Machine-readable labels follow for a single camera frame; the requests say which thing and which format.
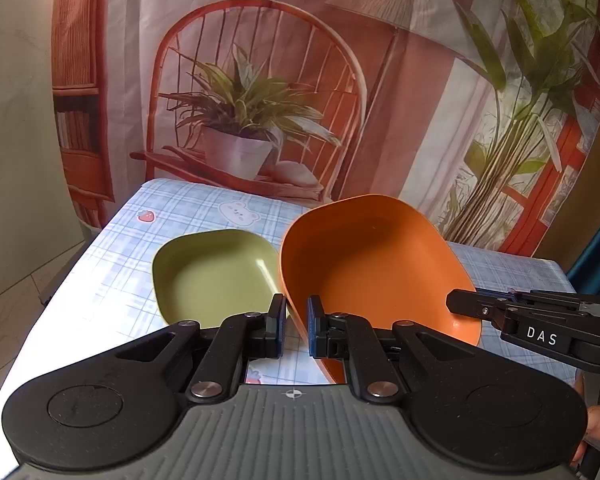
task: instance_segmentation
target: printed backdrop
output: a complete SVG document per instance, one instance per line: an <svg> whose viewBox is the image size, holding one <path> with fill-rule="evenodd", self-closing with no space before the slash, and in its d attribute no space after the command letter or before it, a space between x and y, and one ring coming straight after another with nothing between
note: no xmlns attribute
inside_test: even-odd
<svg viewBox="0 0 600 480"><path fill-rule="evenodd" d="M600 123L600 0L55 0L58 141L101 227L156 176L399 197L531 255Z"/></svg>

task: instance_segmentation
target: ribbed gray surface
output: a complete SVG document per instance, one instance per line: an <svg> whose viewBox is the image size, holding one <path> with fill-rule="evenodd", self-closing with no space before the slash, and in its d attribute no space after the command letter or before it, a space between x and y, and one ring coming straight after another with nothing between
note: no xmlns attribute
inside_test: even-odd
<svg viewBox="0 0 600 480"><path fill-rule="evenodd" d="M293 389L302 395L288 396ZM411 434L396 408L360 402L348 386L255 384L244 384L222 404L189 410L168 441L129 465L64 475L26 465L9 476L9 480L495 478L503 477L440 459ZM525 476L573 478L565 466Z"/></svg>

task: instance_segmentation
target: blue plaid tablecloth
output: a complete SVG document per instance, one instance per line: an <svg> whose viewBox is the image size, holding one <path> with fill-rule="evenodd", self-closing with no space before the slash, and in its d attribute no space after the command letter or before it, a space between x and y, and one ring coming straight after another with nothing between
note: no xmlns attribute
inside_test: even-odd
<svg viewBox="0 0 600 480"><path fill-rule="evenodd" d="M76 263L33 327L0 391L0 414L21 384L154 332L166 324L155 300L151 264L167 241L200 231L240 228L280 248L299 205L233 190L168 179L145 183ZM451 244L475 286L506 291L544 288L572 292L555 262ZM281 359L251 363L250 381L325 383L291 322ZM480 346L573 383L567 365L505 343L484 323ZM0 424L0 478L16 466Z"/></svg>

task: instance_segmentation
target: tall green plant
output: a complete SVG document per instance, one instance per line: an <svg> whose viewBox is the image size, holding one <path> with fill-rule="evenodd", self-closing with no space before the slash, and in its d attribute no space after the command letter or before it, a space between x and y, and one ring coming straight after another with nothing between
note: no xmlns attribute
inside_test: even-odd
<svg viewBox="0 0 600 480"><path fill-rule="evenodd" d="M597 79L584 53L576 44L582 27L600 20L577 0L560 0L563 19L554 32L544 30L529 0L515 0L524 18L530 44L513 15L502 11L511 51L522 78L510 118L501 117L501 92L507 86L507 75L491 38L480 20L469 10L456 4L464 30L474 42L484 69L478 72L494 89L496 125L489 145L474 140L464 161L477 179L466 201L460 205L453 188L450 205L441 229L447 240L463 244L476 243L493 228L503 211L493 208L504 187L515 175L539 171L544 160L533 157L536 148L544 143L550 160L558 172L562 171L560 153L546 126L553 110L576 116L573 89L579 85L585 70ZM523 85L530 98L521 98Z"/></svg>
<svg viewBox="0 0 600 480"><path fill-rule="evenodd" d="M196 62L200 70L196 73L194 67L190 76L202 91L159 94L175 101L172 109L180 111L176 134L183 126L189 127L183 147L189 146L201 125L232 136L270 140L278 149L285 139L307 146L309 137L340 145L340 140L319 123L322 114L306 103L313 91L268 77L264 65L256 69L235 44L232 54L233 75L218 65Z"/></svg>

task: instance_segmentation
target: white flower pot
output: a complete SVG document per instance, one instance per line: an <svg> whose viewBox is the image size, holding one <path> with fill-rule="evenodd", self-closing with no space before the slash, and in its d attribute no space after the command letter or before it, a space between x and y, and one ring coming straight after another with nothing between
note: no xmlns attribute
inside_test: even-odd
<svg viewBox="0 0 600 480"><path fill-rule="evenodd" d="M268 140L243 139L213 128L202 128L206 163L245 180L253 180L271 151Z"/></svg>

